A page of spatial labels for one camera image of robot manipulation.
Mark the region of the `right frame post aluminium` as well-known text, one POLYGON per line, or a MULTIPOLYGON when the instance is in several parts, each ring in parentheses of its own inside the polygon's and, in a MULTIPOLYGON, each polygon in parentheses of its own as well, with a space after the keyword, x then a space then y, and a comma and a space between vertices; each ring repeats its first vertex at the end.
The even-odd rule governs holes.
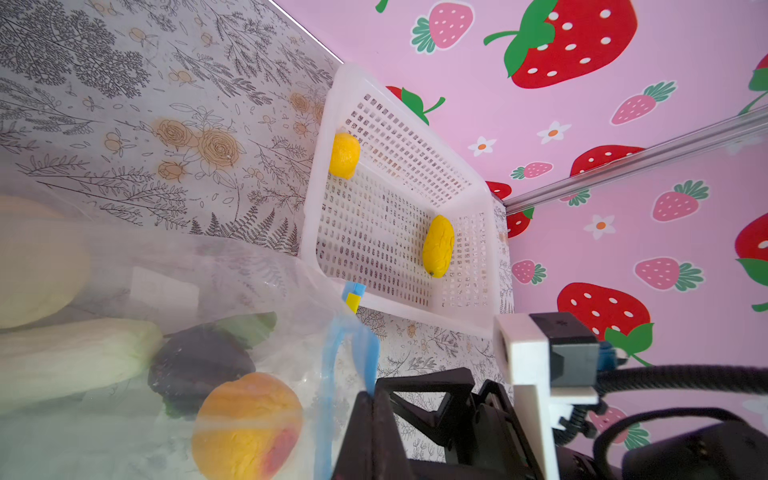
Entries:
POLYGON ((767 133, 767 107, 762 106, 744 115, 736 116, 655 145, 641 152, 611 162, 589 172, 513 197, 503 202, 506 214, 511 216, 539 204, 557 200, 584 189, 656 168, 667 162, 725 147, 735 141, 767 133))

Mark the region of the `white plastic perforated basket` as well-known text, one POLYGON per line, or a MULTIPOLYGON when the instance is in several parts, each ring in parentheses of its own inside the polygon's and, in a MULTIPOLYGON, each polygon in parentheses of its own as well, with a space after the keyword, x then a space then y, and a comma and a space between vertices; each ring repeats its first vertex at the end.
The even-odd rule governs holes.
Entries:
POLYGON ((365 69, 342 65, 329 90, 304 202, 300 258, 367 288, 366 308, 478 337, 501 310, 496 199, 484 180, 365 69), (356 137, 355 175, 329 173, 334 137, 356 137), (455 231, 450 268, 425 271, 431 222, 455 231))

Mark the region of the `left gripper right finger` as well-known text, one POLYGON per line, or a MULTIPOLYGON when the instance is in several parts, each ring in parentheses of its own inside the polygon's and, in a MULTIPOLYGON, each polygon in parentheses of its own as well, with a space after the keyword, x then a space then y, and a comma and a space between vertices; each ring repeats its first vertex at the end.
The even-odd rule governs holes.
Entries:
POLYGON ((376 480, 413 480, 389 394, 377 389, 373 400, 373 478, 376 480))

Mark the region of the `yellow mango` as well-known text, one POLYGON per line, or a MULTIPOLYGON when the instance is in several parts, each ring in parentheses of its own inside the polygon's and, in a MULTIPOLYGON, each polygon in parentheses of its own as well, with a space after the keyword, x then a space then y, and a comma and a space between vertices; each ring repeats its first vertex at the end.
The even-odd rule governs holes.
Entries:
POLYGON ((207 479, 271 479, 303 428, 296 393, 275 376, 250 373, 216 387, 198 411, 192 456, 207 479))

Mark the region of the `cream white pear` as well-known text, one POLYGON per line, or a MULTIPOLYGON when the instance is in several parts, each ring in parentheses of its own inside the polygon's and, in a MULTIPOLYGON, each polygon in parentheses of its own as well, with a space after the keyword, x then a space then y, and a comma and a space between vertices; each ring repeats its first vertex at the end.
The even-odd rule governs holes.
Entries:
POLYGON ((32 200, 1 197, 1 327, 53 315, 87 284, 91 257, 81 232, 32 200))

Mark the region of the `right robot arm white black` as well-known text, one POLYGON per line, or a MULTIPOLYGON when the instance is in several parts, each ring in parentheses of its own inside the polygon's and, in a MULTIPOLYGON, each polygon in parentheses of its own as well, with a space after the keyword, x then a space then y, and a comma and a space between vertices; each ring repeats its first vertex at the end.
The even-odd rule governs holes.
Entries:
POLYGON ((609 394, 706 390, 763 394, 767 372, 672 365, 595 374, 558 392, 526 369, 508 394, 465 368, 378 380, 366 467, 382 479, 763 479, 767 435, 718 407, 627 414, 609 394))

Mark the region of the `white chinese cabbage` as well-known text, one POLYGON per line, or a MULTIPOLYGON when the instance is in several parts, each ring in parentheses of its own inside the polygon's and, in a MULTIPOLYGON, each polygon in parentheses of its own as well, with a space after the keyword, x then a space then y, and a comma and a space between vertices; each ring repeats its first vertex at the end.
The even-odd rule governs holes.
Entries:
POLYGON ((118 318, 3 334, 1 412, 134 378, 162 344, 156 324, 118 318))

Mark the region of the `small yellow lemon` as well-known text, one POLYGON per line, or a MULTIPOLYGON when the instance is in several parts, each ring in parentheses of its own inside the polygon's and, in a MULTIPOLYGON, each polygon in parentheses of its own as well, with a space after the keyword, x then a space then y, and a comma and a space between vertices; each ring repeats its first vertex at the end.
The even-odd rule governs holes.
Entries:
POLYGON ((361 146, 356 137, 348 133, 338 133, 334 137, 329 173, 335 177, 349 180, 356 172, 361 156, 361 146))

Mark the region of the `clear zip bag blue zipper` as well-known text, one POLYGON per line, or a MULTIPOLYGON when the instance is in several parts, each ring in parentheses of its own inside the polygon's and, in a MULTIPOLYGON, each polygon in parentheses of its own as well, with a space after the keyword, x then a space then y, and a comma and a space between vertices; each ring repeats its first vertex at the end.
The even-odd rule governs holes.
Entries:
POLYGON ((1 176, 5 479, 327 479, 378 353, 295 257, 1 176))

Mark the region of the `yellow bell pepper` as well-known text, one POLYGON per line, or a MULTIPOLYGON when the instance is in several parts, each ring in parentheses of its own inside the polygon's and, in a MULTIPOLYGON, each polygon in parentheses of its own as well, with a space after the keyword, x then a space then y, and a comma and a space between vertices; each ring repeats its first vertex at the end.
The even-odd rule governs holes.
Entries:
POLYGON ((433 278, 442 278, 451 265, 455 244, 452 223, 444 216, 433 219, 425 238, 422 261, 425 271, 433 278))

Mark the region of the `dark black avocado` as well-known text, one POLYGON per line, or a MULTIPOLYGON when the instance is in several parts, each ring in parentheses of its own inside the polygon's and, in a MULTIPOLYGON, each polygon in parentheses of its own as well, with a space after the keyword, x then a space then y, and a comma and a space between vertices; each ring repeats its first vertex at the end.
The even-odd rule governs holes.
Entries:
POLYGON ((251 350, 269 338, 277 320, 274 312, 236 315, 169 334, 148 374, 165 413, 193 419, 217 387, 253 373, 251 350))

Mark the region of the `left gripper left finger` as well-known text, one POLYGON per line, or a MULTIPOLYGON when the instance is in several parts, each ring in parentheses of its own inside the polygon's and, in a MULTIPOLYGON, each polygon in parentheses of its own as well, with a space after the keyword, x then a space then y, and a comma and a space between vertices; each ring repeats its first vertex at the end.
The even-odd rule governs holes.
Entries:
POLYGON ((331 479, 371 480, 373 458, 373 398, 361 391, 355 398, 331 479))

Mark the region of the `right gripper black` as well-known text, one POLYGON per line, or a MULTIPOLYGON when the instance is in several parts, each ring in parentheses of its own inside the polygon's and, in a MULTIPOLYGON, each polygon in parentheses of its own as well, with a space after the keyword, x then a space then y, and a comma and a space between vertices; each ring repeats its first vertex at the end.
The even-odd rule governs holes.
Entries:
POLYGON ((538 479, 511 402, 487 380, 475 393, 467 368, 386 377, 377 389, 390 397, 394 416, 444 449, 443 462, 409 459, 414 479, 538 479))

